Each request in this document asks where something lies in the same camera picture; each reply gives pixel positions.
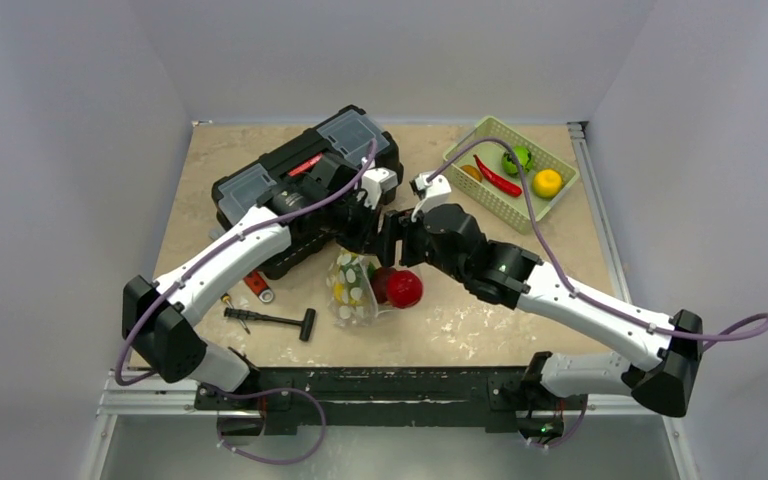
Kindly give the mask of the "dark red toy fruit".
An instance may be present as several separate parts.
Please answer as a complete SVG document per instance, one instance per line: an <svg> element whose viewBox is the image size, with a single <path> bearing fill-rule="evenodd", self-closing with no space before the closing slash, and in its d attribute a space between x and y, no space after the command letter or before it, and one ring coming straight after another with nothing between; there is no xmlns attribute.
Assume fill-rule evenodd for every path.
<svg viewBox="0 0 768 480"><path fill-rule="evenodd" d="M390 276L395 272L393 267L379 267L370 276L370 285L378 304L386 304L387 284Z"/></svg>

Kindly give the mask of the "red toy apple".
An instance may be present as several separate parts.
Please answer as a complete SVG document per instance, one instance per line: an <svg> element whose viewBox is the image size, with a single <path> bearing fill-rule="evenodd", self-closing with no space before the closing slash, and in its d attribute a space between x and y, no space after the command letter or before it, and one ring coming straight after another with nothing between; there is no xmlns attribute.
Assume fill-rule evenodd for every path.
<svg viewBox="0 0 768 480"><path fill-rule="evenodd" d="M387 302L398 309L416 305L422 298L424 285L420 277L410 270L398 270L390 274L385 284Z"/></svg>

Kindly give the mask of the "clear zip top bag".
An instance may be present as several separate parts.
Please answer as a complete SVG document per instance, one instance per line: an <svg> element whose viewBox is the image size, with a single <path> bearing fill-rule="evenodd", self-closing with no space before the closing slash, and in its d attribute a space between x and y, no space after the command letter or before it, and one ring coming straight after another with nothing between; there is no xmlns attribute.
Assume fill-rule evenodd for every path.
<svg viewBox="0 0 768 480"><path fill-rule="evenodd" d="M417 306L425 285L416 268L382 266L373 256L341 248L326 275L328 308L339 327L370 326Z"/></svg>

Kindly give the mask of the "yellow toy banana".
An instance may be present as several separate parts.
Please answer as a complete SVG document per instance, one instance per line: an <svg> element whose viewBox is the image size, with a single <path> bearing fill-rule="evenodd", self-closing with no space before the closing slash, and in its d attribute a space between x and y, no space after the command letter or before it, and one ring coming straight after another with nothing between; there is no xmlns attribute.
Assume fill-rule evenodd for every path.
<svg viewBox="0 0 768 480"><path fill-rule="evenodd" d="M365 267L359 256L339 254L329 279L334 299L340 305L360 306L366 302Z"/></svg>

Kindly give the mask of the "orange toy fruit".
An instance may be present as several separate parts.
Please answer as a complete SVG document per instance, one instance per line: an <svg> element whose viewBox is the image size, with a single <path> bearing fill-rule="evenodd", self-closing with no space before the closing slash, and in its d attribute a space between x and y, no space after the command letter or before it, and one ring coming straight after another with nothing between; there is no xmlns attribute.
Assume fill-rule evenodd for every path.
<svg viewBox="0 0 768 480"><path fill-rule="evenodd" d="M469 175L476 182L481 183L483 181L483 179L484 179L484 177L481 174L480 170L477 167L473 166L473 165L469 165L469 164L462 165L461 166L461 170L465 174Z"/></svg>

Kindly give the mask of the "red toy chili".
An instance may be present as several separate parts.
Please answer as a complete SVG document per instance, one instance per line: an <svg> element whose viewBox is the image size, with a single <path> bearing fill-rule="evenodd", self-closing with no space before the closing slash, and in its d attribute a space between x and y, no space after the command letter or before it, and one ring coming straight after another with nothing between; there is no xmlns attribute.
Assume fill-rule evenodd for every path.
<svg viewBox="0 0 768 480"><path fill-rule="evenodd" d="M506 180L502 176L491 170L478 155L474 155L473 159L475 164L481 173L481 175L495 188L500 190L503 194L512 198L520 197L523 194L523 190L520 186Z"/></svg>

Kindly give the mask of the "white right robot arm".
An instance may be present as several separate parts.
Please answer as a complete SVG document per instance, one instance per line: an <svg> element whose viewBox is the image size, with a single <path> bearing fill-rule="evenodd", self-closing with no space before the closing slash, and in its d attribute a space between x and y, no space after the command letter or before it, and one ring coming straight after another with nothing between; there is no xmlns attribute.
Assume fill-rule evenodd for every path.
<svg viewBox="0 0 768 480"><path fill-rule="evenodd" d="M489 239L458 204L385 213L376 248L386 265L425 263L484 303L542 316L610 348L605 355L554 353L540 361L521 381L529 404L625 395L663 416L687 414L703 356L697 314L646 310L563 277L538 254Z"/></svg>

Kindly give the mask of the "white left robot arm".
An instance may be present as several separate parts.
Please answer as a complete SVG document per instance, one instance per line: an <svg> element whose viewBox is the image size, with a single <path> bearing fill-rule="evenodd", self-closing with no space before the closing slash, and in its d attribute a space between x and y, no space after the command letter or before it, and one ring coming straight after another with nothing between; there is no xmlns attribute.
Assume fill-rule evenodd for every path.
<svg viewBox="0 0 768 480"><path fill-rule="evenodd" d="M353 167L325 158L310 171L261 193L243 218L183 264L155 279L137 275L122 293L124 350L172 384L192 379L219 388L232 408L257 399L258 382L243 355L203 338L197 325L232 286L308 232L360 232L397 189L395 171L365 156Z"/></svg>

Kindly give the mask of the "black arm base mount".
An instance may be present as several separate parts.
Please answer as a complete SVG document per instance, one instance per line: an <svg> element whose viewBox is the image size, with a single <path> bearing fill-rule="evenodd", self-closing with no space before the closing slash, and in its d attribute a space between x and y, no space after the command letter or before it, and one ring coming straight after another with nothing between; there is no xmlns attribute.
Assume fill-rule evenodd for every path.
<svg viewBox="0 0 768 480"><path fill-rule="evenodd" d="M267 435L300 426L481 428L558 438L587 396L557 397L533 366L260 367L233 397L198 386L194 407L222 418L253 414Z"/></svg>

